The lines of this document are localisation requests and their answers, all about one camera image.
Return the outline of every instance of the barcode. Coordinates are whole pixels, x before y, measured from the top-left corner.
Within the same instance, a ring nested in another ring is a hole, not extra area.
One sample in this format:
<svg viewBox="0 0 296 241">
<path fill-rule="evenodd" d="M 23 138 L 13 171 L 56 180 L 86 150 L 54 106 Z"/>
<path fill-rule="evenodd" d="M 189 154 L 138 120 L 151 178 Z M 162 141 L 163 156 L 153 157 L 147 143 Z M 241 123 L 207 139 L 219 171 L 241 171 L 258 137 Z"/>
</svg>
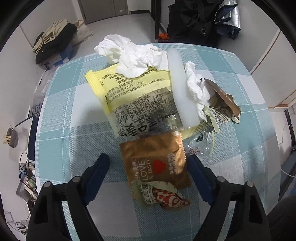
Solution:
<svg viewBox="0 0 296 241">
<path fill-rule="evenodd" d="M 221 118 L 216 114 L 215 111 L 213 111 L 213 114 L 214 114 L 214 116 L 215 116 L 215 119 L 216 119 L 216 122 L 217 122 L 218 126 L 223 125 L 223 124 L 224 124 L 224 121 L 221 120 Z"/>
</svg>

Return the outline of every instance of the chopsticks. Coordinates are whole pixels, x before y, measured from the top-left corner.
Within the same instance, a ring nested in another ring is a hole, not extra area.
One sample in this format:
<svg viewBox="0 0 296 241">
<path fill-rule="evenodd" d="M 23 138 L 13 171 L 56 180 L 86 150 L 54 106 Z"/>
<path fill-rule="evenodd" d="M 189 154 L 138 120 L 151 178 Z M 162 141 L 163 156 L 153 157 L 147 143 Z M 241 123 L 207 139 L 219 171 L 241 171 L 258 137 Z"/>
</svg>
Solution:
<svg viewBox="0 0 296 241">
<path fill-rule="evenodd" d="M 4 135 L 3 138 L 4 138 L 3 144 L 9 144 L 10 143 L 11 136 Z"/>
</svg>

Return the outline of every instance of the door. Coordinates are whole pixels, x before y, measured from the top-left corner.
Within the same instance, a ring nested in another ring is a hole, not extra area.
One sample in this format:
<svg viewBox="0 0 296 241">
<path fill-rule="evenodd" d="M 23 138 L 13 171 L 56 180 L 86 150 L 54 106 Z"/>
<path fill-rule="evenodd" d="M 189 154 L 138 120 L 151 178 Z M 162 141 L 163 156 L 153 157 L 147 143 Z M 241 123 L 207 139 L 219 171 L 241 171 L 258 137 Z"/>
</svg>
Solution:
<svg viewBox="0 0 296 241">
<path fill-rule="evenodd" d="M 127 14 L 126 0 L 80 0 L 86 23 Z"/>
</svg>

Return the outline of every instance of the red heart logo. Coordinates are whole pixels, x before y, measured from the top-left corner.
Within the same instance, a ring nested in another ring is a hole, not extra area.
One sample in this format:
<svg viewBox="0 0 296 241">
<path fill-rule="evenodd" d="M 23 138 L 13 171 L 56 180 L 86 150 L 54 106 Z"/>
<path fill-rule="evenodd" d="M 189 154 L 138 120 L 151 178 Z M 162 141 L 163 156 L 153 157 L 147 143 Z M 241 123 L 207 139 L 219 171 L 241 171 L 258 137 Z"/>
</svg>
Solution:
<svg viewBox="0 0 296 241">
<path fill-rule="evenodd" d="M 153 161 L 153 171 L 155 174 L 161 174 L 165 170 L 165 163 L 160 160 Z"/>
</svg>

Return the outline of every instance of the orange object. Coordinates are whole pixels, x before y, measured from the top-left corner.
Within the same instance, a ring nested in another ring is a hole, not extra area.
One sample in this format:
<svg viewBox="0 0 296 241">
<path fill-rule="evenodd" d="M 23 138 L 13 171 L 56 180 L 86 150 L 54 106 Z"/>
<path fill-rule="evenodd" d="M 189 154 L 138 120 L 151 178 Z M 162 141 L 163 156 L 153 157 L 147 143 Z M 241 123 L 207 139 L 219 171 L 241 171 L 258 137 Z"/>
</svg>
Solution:
<svg viewBox="0 0 296 241">
<path fill-rule="evenodd" d="M 169 42 L 170 38 L 167 34 L 159 34 L 158 35 L 158 40 L 162 42 Z"/>
</svg>

